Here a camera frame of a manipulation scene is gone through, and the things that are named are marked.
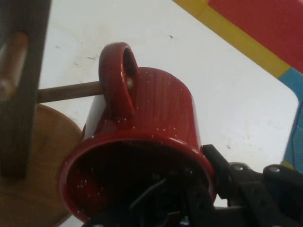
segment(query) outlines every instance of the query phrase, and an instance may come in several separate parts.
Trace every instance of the wooden rung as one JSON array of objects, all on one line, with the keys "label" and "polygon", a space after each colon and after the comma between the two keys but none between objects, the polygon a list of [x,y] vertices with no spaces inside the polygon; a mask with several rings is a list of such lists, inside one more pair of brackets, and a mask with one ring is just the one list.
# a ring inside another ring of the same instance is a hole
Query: wooden rung
[{"label": "wooden rung", "polygon": [[21,78],[29,38],[16,32],[0,49],[0,101],[15,96]]},{"label": "wooden rung", "polygon": [[47,103],[72,98],[97,96],[103,94],[99,81],[52,87],[38,90],[38,103]]}]

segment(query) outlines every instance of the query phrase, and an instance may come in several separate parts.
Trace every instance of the black mechanism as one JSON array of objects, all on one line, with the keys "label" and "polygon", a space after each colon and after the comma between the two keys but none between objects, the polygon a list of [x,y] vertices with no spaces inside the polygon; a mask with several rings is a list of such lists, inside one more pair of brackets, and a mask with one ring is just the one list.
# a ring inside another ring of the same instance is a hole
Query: black mechanism
[{"label": "black mechanism", "polygon": [[302,174],[281,165],[267,166],[261,174],[246,164],[228,163],[213,145],[203,151],[227,208],[214,207],[199,174],[185,168],[165,178],[153,174],[83,227],[303,226]]}]

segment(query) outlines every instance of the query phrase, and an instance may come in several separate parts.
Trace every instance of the metal rod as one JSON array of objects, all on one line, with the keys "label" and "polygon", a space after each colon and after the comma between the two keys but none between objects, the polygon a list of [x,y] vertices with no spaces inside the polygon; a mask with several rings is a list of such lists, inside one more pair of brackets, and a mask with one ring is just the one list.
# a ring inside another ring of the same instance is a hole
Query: metal rod
[{"label": "metal rod", "polygon": [[38,90],[38,103],[102,95],[99,81]]}]

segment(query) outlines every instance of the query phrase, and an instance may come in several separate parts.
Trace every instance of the dark wooden leg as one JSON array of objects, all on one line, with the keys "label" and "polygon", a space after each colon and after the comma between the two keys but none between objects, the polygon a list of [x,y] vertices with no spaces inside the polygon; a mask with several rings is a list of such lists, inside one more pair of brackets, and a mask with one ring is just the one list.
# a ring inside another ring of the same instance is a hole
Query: dark wooden leg
[{"label": "dark wooden leg", "polygon": [[26,175],[50,5],[50,0],[4,0],[0,4],[4,25],[0,26],[0,46],[17,31],[24,31],[30,41],[16,96],[0,102],[2,176]]}]

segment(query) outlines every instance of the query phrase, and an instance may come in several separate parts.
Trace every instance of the yellow stripe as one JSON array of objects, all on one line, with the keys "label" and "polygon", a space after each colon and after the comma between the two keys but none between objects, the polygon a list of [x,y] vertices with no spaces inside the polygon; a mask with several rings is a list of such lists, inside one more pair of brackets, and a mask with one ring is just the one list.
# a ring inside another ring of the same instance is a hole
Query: yellow stripe
[{"label": "yellow stripe", "polygon": [[290,68],[286,62],[208,6],[206,1],[175,2],[274,77],[279,78]]},{"label": "yellow stripe", "polygon": [[193,15],[195,18],[201,15],[209,0],[175,0],[179,6]]},{"label": "yellow stripe", "polygon": [[287,168],[290,168],[290,169],[294,170],[294,167],[293,167],[289,162],[286,162],[285,160],[283,160],[283,161],[281,162],[281,165],[283,165],[283,166],[285,166],[285,167],[287,167]]}]

